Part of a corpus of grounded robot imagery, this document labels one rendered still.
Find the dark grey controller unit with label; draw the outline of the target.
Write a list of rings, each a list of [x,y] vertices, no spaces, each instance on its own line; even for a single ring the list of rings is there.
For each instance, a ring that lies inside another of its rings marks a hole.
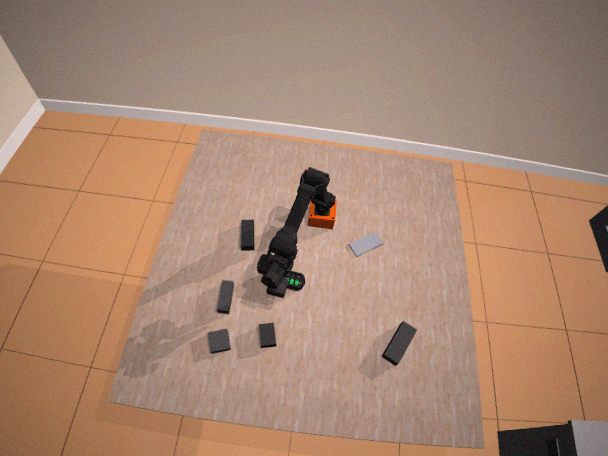
[[[302,273],[291,271],[286,278],[289,280],[287,289],[300,291],[305,285],[305,277]]]

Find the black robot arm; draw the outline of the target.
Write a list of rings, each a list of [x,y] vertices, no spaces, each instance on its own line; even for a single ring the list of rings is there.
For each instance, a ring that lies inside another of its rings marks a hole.
[[[297,253],[297,232],[310,200],[315,204],[314,215],[330,216],[336,196],[327,191],[329,181],[328,173],[312,167],[301,174],[297,196],[285,225],[272,238],[267,255],[261,255],[257,263],[257,272],[263,275],[260,281],[265,286],[277,289],[285,269],[293,264]]]

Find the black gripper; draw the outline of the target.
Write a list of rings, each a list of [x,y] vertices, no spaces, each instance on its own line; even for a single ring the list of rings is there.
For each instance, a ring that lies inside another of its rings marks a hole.
[[[288,282],[289,282],[289,280],[286,277],[289,277],[290,272],[293,268],[293,265],[294,265],[294,262],[292,265],[289,266],[288,269],[285,269],[286,272],[285,272],[280,284],[278,285],[277,289],[271,289],[271,288],[267,287],[267,290],[266,290],[267,295],[275,296],[278,298],[284,298],[286,289],[288,286]]]

